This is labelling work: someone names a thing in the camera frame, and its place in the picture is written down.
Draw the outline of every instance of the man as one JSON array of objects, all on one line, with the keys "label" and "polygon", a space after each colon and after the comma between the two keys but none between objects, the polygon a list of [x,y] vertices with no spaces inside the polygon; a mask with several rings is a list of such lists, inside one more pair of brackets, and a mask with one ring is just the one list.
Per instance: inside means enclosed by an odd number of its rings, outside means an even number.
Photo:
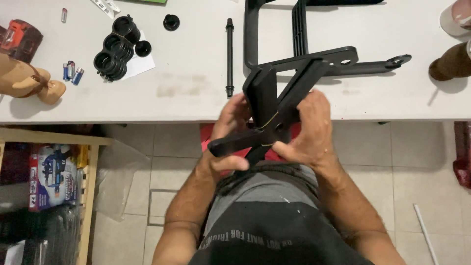
[{"label": "man", "polygon": [[[324,94],[309,93],[298,110],[299,136],[272,147],[288,163],[261,161],[221,179],[248,162],[203,153],[170,203],[153,265],[405,264],[338,161]],[[211,140],[243,129],[249,116],[244,95],[235,95]]]}]

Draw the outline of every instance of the wooden figurine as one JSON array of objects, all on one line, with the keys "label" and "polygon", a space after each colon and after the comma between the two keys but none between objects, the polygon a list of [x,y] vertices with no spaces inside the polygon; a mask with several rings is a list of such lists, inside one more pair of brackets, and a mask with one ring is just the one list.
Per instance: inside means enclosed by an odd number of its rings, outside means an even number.
[{"label": "wooden figurine", "polygon": [[65,84],[50,80],[48,71],[0,53],[0,94],[27,98],[34,94],[49,105],[55,104],[65,92]]},{"label": "wooden figurine", "polygon": [[471,76],[471,41],[451,47],[429,66],[430,76],[438,81]]}]

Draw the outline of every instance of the tan doll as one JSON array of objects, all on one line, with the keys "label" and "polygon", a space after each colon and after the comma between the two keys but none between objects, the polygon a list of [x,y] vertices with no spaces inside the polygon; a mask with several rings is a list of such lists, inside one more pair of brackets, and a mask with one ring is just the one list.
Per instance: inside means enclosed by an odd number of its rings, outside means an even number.
[{"label": "tan doll", "polygon": [[0,53],[0,94],[14,98],[37,94],[42,102],[53,105],[65,92],[65,84],[50,78],[48,71]]}]

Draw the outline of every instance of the paper sheet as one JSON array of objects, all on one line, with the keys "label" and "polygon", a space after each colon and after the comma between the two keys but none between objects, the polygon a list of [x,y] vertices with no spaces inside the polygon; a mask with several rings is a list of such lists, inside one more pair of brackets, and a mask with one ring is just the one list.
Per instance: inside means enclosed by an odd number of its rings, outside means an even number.
[{"label": "paper sheet", "polygon": [[[141,38],[140,41],[145,41],[146,36],[144,35],[144,31],[141,30]],[[152,68],[155,68],[154,59],[152,58],[152,53],[147,55],[146,57],[139,57],[134,53],[134,56],[129,60],[126,64],[128,71],[126,75],[121,78],[121,80],[128,79],[145,71],[148,71]]]}]

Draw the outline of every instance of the plastic bag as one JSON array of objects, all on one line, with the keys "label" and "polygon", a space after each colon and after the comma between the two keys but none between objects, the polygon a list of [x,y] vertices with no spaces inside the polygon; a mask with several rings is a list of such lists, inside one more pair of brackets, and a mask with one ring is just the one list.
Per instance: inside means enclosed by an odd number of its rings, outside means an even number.
[{"label": "plastic bag", "polygon": [[105,146],[98,159],[96,211],[117,222],[124,220],[134,173],[149,161],[150,158],[120,141]]}]

